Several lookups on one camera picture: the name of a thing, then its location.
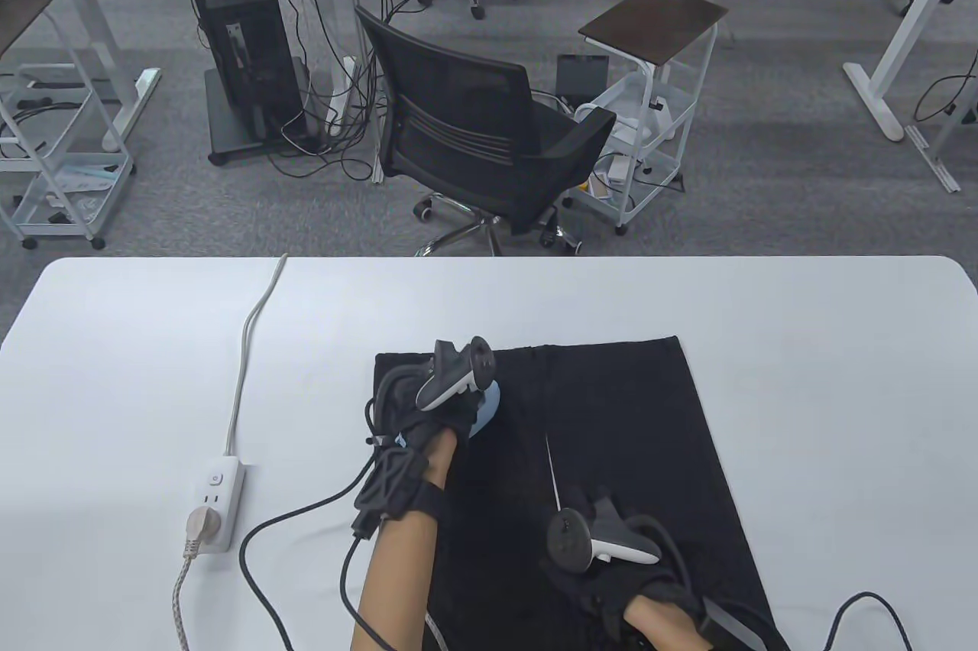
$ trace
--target gray carpet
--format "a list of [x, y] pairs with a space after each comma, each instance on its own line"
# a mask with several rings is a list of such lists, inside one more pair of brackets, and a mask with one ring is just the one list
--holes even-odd
[[[556, 55], [587, 51], [578, 27], [615, 1], [484, 0], [488, 16], [478, 23], [465, 0], [437, 0], [398, 26], [447, 47], [521, 62], [534, 86], [551, 89]], [[895, 9], [904, 0], [724, 1], [737, 39], [714, 54], [689, 138], [687, 194], [663, 193], [625, 238], [591, 214], [572, 212], [567, 222], [583, 235], [582, 254], [943, 254], [978, 277], [978, 128], [963, 130], [947, 151], [964, 187], [949, 196], [909, 142], [885, 140], [842, 74], [847, 60], [873, 67], [899, 24]], [[345, 0], [338, 3], [352, 47], [352, 12]], [[45, 239], [28, 252], [0, 232], [0, 337], [40, 271], [57, 257], [274, 256], [286, 250], [405, 256], [458, 222], [447, 212], [428, 225], [416, 221], [411, 209], [419, 189], [405, 180], [354, 183], [336, 167], [290, 180], [265, 159], [211, 166], [202, 78], [212, 63], [196, 39], [188, 0], [102, 4], [131, 66], [164, 68], [129, 141], [139, 175], [105, 229], [108, 248], [100, 254], [76, 239]], [[889, 97], [902, 119], [933, 79], [968, 67], [978, 43], [976, 5], [958, 0], [937, 11]], [[83, 44], [67, 0], [56, 0], [55, 12]], [[289, 23], [287, 7], [284, 16]], [[301, 30], [315, 65], [325, 53], [320, 33]], [[52, 60], [59, 56], [54, 47], [50, 33], [31, 30], [3, 65]], [[614, 65], [614, 72], [622, 70]], [[943, 91], [932, 99], [938, 106], [954, 85]], [[356, 165], [349, 169], [362, 173]], [[0, 184], [2, 204], [9, 205], [17, 190]], [[503, 246], [516, 255], [552, 255], [532, 236], [504, 238]], [[449, 252], [485, 254], [481, 240]]]

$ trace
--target computer tower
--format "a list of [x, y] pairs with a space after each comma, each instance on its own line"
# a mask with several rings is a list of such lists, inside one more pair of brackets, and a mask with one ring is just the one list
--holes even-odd
[[303, 112], [300, 81], [279, 0], [199, 0], [205, 31], [227, 100], [256, 141], [316, 135]]

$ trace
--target power outlet socket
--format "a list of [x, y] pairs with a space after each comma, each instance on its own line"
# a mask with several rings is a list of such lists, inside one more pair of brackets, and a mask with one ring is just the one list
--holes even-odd
[[220, 554], [231, 548], [231, 536], [238, 517], [241, 484], [245, 482], [245, 467], [232, 456], [214, 458], [200, 473], [193, 507], [213, 508], [221, 517], [221, 526], [211, 539], [200, 544], [202, 554]]

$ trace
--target forearm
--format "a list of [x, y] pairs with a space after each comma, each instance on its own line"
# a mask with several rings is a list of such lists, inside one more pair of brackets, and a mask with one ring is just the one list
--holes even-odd
[[[438, 442], [429, 456], [425, 477], [444, 489], [455, 435], [443, 436]], [[419, 651], [422, 647], [437, 536], [436, 520], [426, 513], [409, 511], [398, 521], [385, 521], [377, 537], [360, 597], [360, 615], [397, 651]], [[359, 624], [354, 627], [350, 647], [352, 651], [380, 648]]]
[[709, 651], [709, 641], [696, 633], [684, 611], [639, 595], [625, 609], [625, 622], [645, 636], [657, 651]]

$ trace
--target white metal cart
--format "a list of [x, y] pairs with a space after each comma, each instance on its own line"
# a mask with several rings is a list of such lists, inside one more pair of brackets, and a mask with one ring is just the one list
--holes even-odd
[[[615, 232], [624, 235], [628, 222], [678, 176], [726, 13], [706, 0], [625, 0], [580, 30], [587, 42], [635, 63], [636, 70], [577, 108], [578, 122], [597, 106], [618, 119], [589, 189], [569, 190], [565, 207], [580, 201], [611, 218]], [[699, 53], [699, 60], [675, 60], [680, 53]], [[612, 166], [624, 171], [620, 182], [611, 176]]]
[[[4, 210], [5, 201], [0, 202], [0, 222], [14, 232], [25, 249], [37, 246], [34, 236], [74, 235], [84, 236], [100, 250], [105, 248], [105, 239], [98, 233], [136, 168], [76, 51], [46, 12], [51, 2], [0, 0], [0, 57], [43, 15], [71, 59], [70, 63], [21, 65], [11, 78], [10, 88], [0, 91], [0, 151], [4, 153], [0, 173], [32, 175], [24, 194], [15, 197], [13, 213]], [[50, 68], [76, 72], [78, 88], [37, 86], [32, 74]], [[25, 117], [48, 110], [66, 116], [66, 121], [55, 134], [46, 125], [44, 140], [31, 138], [24, 130]], [[93, 119], [105, 125], [118, 151], [77, 150], [79, 135]]]

